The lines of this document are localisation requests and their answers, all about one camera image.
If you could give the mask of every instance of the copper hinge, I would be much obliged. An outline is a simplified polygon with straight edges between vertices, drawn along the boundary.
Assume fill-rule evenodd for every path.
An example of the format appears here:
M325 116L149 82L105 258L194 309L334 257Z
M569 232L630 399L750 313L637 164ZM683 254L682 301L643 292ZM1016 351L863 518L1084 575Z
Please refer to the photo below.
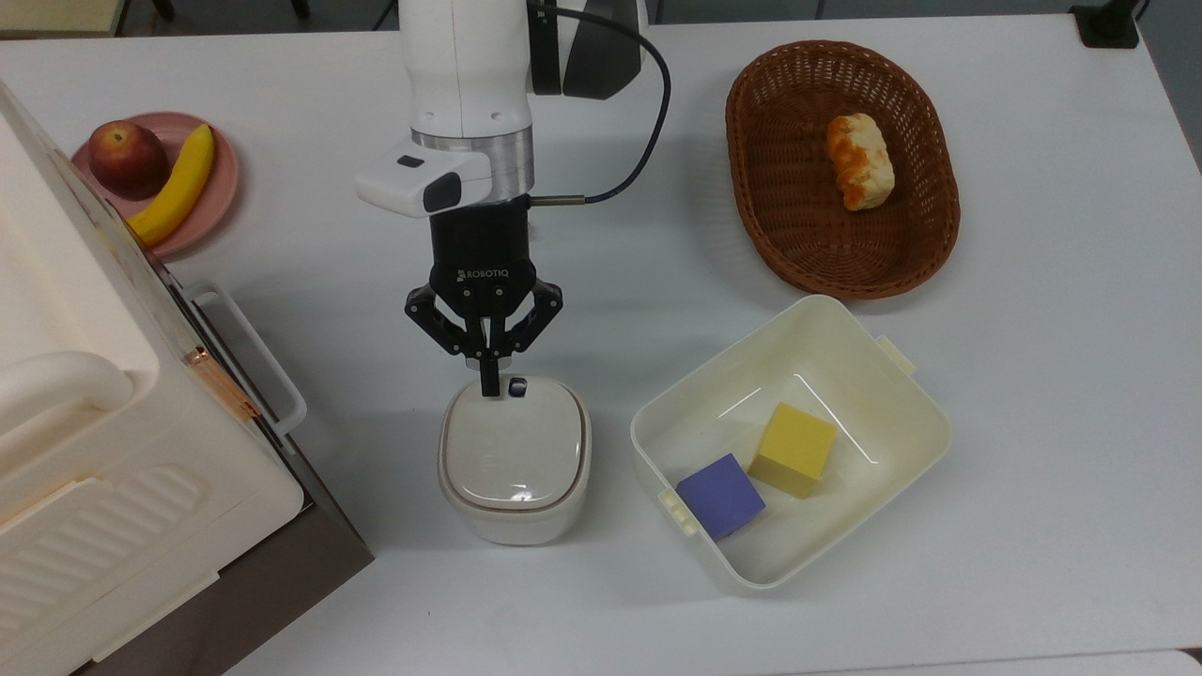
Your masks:
M191 352L188 352L184 357L184 363L202 383L208 385L209 390L218 396L218 399L238 419L238 422L248 422L262 415L255 408L250 397L242 391L242 387L230 378L230 374L221 368L221 364L203 346L197 346Z

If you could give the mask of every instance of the gripper logo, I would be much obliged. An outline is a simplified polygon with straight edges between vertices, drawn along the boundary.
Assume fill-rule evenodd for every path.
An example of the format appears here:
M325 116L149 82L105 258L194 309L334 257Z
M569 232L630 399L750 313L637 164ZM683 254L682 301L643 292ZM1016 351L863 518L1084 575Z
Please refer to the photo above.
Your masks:
M508 279L510 271L502 268L494 269L459 269L456 275L456 281L468 281L469 279L495 279L495 278Z

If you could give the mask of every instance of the red apple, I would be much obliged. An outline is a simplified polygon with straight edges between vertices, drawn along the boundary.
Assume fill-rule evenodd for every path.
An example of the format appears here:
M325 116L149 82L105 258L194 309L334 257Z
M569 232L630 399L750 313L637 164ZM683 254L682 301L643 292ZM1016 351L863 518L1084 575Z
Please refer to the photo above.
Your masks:
M101 185L125 200L151 197L171 177L162 142L130 120L105 123L91 132L88 168Z

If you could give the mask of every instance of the floor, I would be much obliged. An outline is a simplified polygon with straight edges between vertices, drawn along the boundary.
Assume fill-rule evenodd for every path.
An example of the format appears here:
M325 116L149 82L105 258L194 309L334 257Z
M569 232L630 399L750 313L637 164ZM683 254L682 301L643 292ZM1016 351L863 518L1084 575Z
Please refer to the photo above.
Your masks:
M1078 0L1099 5L1102 0ZM389 0L309 0L299 18L290 0L172 0L162 19L151 0L130 0L123 35L221 35L397 30ZM647 0L662 23L1018 14L1065 12L1072 0ZM1202 167L1202 1L1154 0L1139 22L1195 161Z

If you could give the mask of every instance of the bin handle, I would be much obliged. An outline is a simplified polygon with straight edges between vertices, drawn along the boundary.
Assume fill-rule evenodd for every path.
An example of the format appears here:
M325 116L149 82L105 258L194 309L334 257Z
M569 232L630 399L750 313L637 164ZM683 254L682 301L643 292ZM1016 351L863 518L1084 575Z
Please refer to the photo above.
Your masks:
M881 350L885 351L885 354L891 360L893 360L893 363L898 364L898 368L902 369L902 373L906 375L914 375L914 372L917 370L914 366L914 362L908 360L905 355L902 354L902 350L899 350L897 345L894 345L893 342L889 340L888 338L883 336L877 336L876 344L881 348Z
M676 522L677 527L685 535L692 538L701 532L701 523L697 522L697 517L689 511L689 508L685 506L684 500L677 496L676 491L672 488L661 491L660 504L664 505L664 509L668 512L668 517Z
M0 368L0 435L67 402L117 410L132 397L130 376L100 355L61 350L25 357Z
M288 374L284 372L284 367L281 367L280 362L276 361L275 355L267 349L267 344L263 343L263 339L258 336L258 332L255 331L255 327L250 325L250 320L246 319L245 314L243 314L242 308L238 307L238 303L233 302L233 298L230 297L230 293L226 293L225 289L218 286L213 281L201 281L184 289L184 297L192 303L198 304L198 301L207 296L216 296L226 309L230 310L230 314L233 315L238 326L240 326L246 337L250 338L250 343L256 350L258 350L263 361L267 362L267 366L275 374L275 378L279 379L284 391L292 399L292 408L287 415L278 416L275 420L272 420L269 415L264 416L267 423L270 425L272 429L274 429L280 437L292 432L298 425L300 425L300 421L304 420L305 414L309 413L309 405L305 403L304 397L300 396L300 390L298 390L296 384L292 383Z

